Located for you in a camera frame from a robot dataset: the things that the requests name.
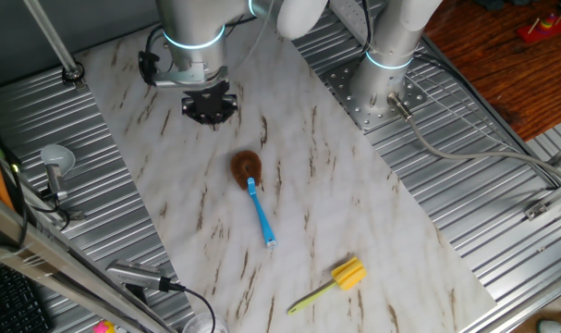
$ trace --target ribbed metal surface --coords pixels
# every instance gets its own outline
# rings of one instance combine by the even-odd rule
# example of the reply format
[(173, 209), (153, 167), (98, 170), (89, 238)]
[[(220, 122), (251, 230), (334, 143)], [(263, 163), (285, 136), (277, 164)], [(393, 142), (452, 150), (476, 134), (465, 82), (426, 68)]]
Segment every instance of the ribbed metal surface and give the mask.
[[(46, 187), (40, 150), (64, 145), (77, 158), (66, 175), (65, 209), (84, 212), (64, 233), (101, 269), (114, 259), (159, 265), (175, 272), (146, 208), (87, 87), (64, 84), (60, 70), (0, 89), (0, 132), (23, 162), (23, 174), (37, 189)], [(55, 292), (41, 288), (55, 332), (90, 332), (99, 318)], [(181, 328), (192, 315), (183, 293), (147, 291), (149, 305)]]
[(548, 160), (561, 150), (561, 124), (537, 136), (527, 144), (543, 161)]
[[(381, 3), (371, 0), (374, 10)], [(361, 45), (329, 10), (310, 34), (294, 44), (322, 77), (329, 69), (360, 59)], [(425, 52), (424, 47), (422, 43), (419, 51)], [(467, 154), (505, 149), (496, 142), (501, 141), (524, 151), (525, 143), (448, 73), (415, 60), (408, 75), (457, 114), (432, 99), (412, 110), (421, 132), (437, 148)], [(427, 153), (399, 118), (365, 134), (498, 302), (490, 314), (508, 313), (561, 273), (561, 216), (529, 221), (524, 215), (549, 193), (548, 183), (529, 166), (501, 158), (442, 159)], [(561, 127), (535, 141), (538, 145), (531, 147), (547, 159), (561, 148)]]

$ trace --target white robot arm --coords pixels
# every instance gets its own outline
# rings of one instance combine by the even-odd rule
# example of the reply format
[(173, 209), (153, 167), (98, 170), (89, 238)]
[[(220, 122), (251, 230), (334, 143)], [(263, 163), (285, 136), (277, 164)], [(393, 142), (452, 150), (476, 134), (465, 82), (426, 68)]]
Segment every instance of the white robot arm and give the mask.
[[(390, 93), (405, 94), (403, 78), (423, 29), (442, 0), (390, 0), (374, 21), (370, 50), (352, 77), (352, 93), (368, 112), (389, 107)], [(227, 120), (237, 109), (228, 95), (225, 24), (241, 15), (265, 18), (288, 39), (305, 35), (327, 0), (156, 0), (164, 36), (179, 71), (143, 72), (147, 83), (181, 88), (184, 114), (202, 124)], [(149, 55), (140, 54), (142, 60)]]

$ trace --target marble surface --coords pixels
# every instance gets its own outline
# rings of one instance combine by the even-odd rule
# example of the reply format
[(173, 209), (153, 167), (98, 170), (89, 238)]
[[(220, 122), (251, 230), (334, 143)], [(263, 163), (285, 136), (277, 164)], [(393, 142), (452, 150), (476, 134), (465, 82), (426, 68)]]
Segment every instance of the marble surface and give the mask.
[[(260, 25), (235, 29), (231, 64)], [(495, 306), (290, 41), (268, 29), (231, 68), (241, 108), (213, 129), (181, 116), (179, 92), (144, 84), (136, 61), (147, 34), (78, 60), (181, 283), (231, 332), (456, 332)], [(262, 160), (273, 250), (229, 171), (245, 149)], [(287, 315), (353, 254), (368, 270), (361, 283)]]

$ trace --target wooden floor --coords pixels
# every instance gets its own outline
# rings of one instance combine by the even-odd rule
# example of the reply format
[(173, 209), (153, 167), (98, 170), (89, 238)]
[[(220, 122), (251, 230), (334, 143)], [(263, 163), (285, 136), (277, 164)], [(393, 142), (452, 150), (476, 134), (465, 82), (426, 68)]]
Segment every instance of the wooden floor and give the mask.
[(546, 313), (541, 311), (531, 318), (527, 319), (524, 323), (520, 324), (519, 327), (515, 328), (512, 333), (537, 333), (537, 322), (540, 319), (555, 320), (561, 324), (561, 312), (560, 313)]
[(561, 33), (525, 44), (516, 29), (544, 18), (557, 0), (488, 12), (444, 0), (426, 32), (524, 140), (561, 122)]

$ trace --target brush handle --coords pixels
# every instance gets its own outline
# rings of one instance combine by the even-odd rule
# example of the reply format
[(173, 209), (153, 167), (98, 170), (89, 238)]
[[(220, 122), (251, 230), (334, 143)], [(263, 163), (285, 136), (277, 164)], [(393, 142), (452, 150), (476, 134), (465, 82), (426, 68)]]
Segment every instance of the brush handle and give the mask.
[(309, 295), (305, 296), (304, 298), (300, 299), (298, 302), (296, 302), (294, 305), (292, 305), (292, 307), (290, 309), (288, 309), (288, 314), (292, 315), (296, 311), (302, 310), (305, 306), (307, 306), (307, 305), (311, 304), (313, 301), (317, 300), (319, 298), (319, 296), (323, 295), (326, 291), (333, 288), (336, 284), (337, 284), (337, 282), (335, 282), (335, 281), (328, 282), (325, 285), (321, 286), (316, 291), (314, 291), (314, 292), (310, 293)]
[(263, 233), (263, 240), (265, 241), (265, 246), (268, 249), (273, 249), (276, 246), (276, 238), (274, 237), (274, 233), (272, 232), (272, 228), (268, 224), (268, 219), (265, 217), (263, 213), (262, 206), (260, 205), (260, 201), (258, 200), (258, 195), (255, 192), (255, 179), (249, 177), (247, 179), (247, 187), (250, 193), (250, 197), (255, 204), (255, 208), (258, 211), (258, 216), (260, 217), (260, 223), (262, 224), (262, 233)]

